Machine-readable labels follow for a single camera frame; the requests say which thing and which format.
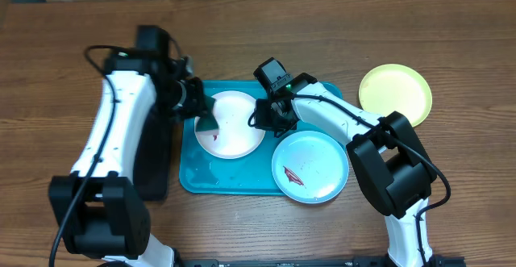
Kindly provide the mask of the black water tray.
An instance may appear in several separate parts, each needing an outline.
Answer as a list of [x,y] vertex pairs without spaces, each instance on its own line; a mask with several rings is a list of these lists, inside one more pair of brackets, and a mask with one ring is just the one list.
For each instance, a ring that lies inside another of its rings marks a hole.
[[161,201],[168,194],[172,126],[156,106],[144,123],[135,156],[133,184],[144,201]]

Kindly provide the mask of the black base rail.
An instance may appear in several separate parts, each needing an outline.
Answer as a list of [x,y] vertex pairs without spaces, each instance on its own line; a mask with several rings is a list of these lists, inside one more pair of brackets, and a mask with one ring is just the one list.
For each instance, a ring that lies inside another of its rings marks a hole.
[[175,266],[184,267],[388,267],[395,264],[385,256],[354,257],[339,260],[300,260],[300,261],[217,261],[180,260]]

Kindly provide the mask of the teal serving tray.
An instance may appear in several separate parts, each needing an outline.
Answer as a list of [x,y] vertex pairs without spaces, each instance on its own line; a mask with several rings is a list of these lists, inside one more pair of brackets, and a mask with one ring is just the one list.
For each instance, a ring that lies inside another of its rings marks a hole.
[[299,131],[323,131],[308,123],[277,138],[266,132],[258,148],[246,156],[223,159],[209,154],[194,134],[196,120],[183,126],[179,180],[182,186],[197,194],[285,195],[272,174],[272,157],[278,144]]

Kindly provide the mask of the light blue plate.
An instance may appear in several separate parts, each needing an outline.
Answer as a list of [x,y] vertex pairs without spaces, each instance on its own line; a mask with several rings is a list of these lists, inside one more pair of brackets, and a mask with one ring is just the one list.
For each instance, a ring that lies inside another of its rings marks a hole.
[[272,174],[289,198],[319,204],[332,200],[343,190],[349,164],[342,145],[330,136],[318,131],[299,131],[276,147]]

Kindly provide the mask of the yellow green plate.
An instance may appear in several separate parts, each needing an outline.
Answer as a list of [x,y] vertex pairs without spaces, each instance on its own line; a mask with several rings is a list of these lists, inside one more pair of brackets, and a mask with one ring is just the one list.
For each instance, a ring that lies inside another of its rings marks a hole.
[[379,65],[363,77],[358,98],[368,112],[387,116],[403,114],[413,127],[431,112],[432,93],[424,77],[416,70],[399,64]]

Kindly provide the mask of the white plate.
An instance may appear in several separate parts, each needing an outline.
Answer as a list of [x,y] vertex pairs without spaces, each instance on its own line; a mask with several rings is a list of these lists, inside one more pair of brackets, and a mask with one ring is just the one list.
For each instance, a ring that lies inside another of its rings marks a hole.
[[214,94],[213,98],[218,134],[195,131],[202,148],[223,159],[240,158],[256,150],[265,135],[264,130],[248,126],[256,100],[249,94],[235,90]]

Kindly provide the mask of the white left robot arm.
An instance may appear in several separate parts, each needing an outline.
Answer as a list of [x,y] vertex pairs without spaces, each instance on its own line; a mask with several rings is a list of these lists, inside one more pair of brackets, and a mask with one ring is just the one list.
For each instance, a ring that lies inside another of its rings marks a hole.
[[175,266],[146,204],[166,195],[173,124],[207,114],[202,81],[187,56],[123,51],[98,70],[103,94],[89,138],[48,187],[54,245],[104,266]]

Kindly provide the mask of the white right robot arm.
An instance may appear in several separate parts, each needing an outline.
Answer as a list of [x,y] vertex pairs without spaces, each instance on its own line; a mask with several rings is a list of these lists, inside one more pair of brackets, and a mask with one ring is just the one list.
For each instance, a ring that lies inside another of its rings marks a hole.
[[312,124],[345,146],[360,190],[386,219],[389,263],[432,266],[425,214],[431,183],[441,172],[431,162],[409,120],[393,113],[380,117],[327,92],[302,73],[255,71],[267,97],[256,103],[252,127],[282,136],[297,122]]

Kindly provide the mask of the green pink sponge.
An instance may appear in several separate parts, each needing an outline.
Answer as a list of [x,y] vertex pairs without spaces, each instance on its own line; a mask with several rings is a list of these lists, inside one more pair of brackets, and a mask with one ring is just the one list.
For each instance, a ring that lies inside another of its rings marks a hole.
[[202,135],[213,135],[218,134],[218,122],[214,117],[214,105],[216,100],[209,96],[204,96],[206,104],[206,113],[199,116],[197,124],[195,125],[195,131]]

